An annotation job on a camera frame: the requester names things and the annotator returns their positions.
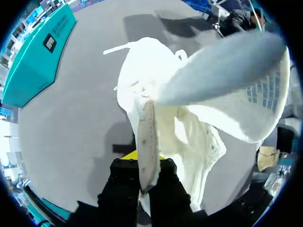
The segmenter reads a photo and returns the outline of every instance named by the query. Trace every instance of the white chair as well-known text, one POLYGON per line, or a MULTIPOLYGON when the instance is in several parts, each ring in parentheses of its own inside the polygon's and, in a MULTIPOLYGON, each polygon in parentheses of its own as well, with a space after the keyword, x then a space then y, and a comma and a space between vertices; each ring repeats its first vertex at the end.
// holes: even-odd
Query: white chair
POLYGON ((218 16, 218 22, 213 24, 213 28, 218 32, 218 34, 221 37, 224 37, 223 34, 220 31, 220 21, 224 21, 230 15, 230 13, 227 10, 225 10, 223 7, 218 6, 218 5, 214 6, 212 8, 211 12, 214 15, 218 16))

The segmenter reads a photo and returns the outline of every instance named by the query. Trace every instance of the black sign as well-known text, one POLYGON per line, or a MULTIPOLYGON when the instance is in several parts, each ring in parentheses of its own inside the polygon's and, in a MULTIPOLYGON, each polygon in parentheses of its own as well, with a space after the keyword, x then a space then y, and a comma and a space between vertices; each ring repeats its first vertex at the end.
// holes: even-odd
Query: black sign
POLYGON ((56 44, 57 44, 57 42, 55 41, 55 39, 52 37, 51 34, 48 34, 46 36, 46 39, 44 39, 44 42, 43 42, 43 46, 45 46, 49 50, 50 53, 53 52, 56 44))

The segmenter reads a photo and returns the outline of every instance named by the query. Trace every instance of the teal wall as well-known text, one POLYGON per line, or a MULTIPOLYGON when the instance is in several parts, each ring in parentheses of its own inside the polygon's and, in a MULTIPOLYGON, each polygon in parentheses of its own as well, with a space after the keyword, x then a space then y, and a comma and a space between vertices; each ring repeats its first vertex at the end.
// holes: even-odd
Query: teal wall
POLYGON ((75 23, 71 8, 65 4, 37 26, 12 64, 3 91, 3 103, 22 108, 54 83, 62 50, 75 23), (43 45, 49 34, 56 41, 53 52, 43 45))
MULTIPOLYGON (((70 216, 70 213, 60 207, 57 207, 56 205, 52 204, 51 202, 47 201, 46 199, 42 198, 42 202, 50 208, 53 212, 57 213, 60 217, 64 218, 67 220, 70 216)), ((39 222, 46 220, 45 217, 32 205, 29 204, 27 205, 27 209, 31 214, 35 217, 36 220, 39 222)), ((50 223, 45 223, 43 224, 44 227, 49 227, 50 223)))

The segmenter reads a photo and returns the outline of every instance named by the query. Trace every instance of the cable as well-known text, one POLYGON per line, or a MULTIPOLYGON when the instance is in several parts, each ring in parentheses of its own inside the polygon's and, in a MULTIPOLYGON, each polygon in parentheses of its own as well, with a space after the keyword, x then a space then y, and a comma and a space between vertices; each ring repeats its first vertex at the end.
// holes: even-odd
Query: cable
POLYGON ((255 9, 254 9, 254 7, 253 7, 251 1, 248 0, 248 2, 250 3, 250 7, 252 8, 252 11, 253 11, 253 13, 254 13, 254 16, 256 17, 256 20, 257 20, 257 23, 258 23, 258 26, 259 26, 260 31, 263 31, 263 29, 262 29, 262 27, 261 27, 261 24, 260 24, 260 21, 259 21, 259 19, 258 19, 258 16, 257 16, 257 14, 256 14, 256 12, 255 12, 255 9))

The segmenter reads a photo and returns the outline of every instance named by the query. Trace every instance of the gray floor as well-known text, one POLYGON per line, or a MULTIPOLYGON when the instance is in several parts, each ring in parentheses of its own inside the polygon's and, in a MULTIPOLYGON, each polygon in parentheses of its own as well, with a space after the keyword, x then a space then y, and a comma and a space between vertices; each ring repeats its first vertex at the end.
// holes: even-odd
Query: gray floor
MULTIPOLYGON (((107 0, 75 13, 56 82, 19 113, 22 156, 39 196, 71 211, 77 200, 97 204, 112 160, 133 143, 113 91, 127 50, 102 52, 149 36, 191 55, 217 39, 199 15, 179 0, 107 0)), ((209 214, 240 192, 256 151, 256 145, 220 135, 228 151, 206 182, 209 214)))

